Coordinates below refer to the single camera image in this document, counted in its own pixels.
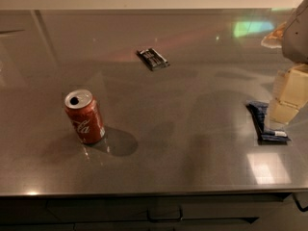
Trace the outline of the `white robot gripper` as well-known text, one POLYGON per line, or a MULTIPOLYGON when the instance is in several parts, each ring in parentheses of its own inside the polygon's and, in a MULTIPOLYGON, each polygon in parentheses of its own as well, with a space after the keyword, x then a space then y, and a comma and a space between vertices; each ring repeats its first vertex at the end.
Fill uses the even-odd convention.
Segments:
POLYGON ((268 125, 287 125, 308 102, 308 0, 303 0, 286 22, 261 41, 270 49, 281 48, 296 64, 276 75, 268 106, 268 125))

